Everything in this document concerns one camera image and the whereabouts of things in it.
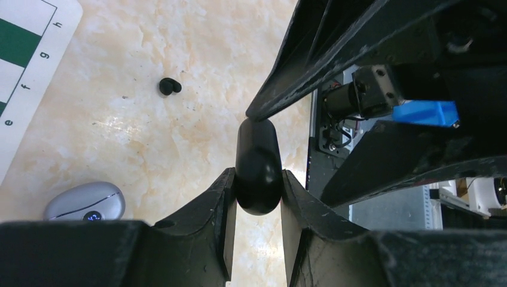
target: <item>beige marble table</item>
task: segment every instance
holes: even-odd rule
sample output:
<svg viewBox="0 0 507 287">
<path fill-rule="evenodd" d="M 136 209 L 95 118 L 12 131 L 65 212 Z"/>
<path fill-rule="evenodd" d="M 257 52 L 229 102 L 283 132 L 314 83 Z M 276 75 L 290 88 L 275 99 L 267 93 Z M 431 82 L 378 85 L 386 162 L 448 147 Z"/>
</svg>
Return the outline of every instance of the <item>beige marble table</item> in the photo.
<svg viewBox="0 0 507 287">
<path fill-rule="evenodd" d="M 245 110 L 296 0 L 80 0 L 83 19 L 0 188 L 0 220 L 39 220 L 68 188 L 109 181 L 150 224 L 234 165 Z M 163 77 L 180 81 L 162 98 Z M 306 172 L 310 99 L 272 118 L 284 168 Z M 230 286 L 286 286 L 280 209 L 238 210 Z"/>
</svg>

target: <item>green square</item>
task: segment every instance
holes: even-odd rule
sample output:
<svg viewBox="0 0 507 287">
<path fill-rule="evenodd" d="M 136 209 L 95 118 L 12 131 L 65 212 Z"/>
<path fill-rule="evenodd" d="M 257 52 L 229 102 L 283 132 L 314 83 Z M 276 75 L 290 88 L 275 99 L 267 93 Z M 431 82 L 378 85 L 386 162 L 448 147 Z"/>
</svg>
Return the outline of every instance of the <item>green square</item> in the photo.
<svg viewBox="0 0 507 287">
<path fill-rule="evenodd" d="M 41 37 L 0 19 L 0 59 L 26 68 Z"/>
<path fill-rule="evenodd" d="M 2 116 L 2 114 L 4 113 L 5 106 L 7 106 L 7 104 L 6 104 L 6 103 L 4 103 L 4 102 L 0 102 L 0 117 L 1 117 L 1 116 Z"/>
</svg>

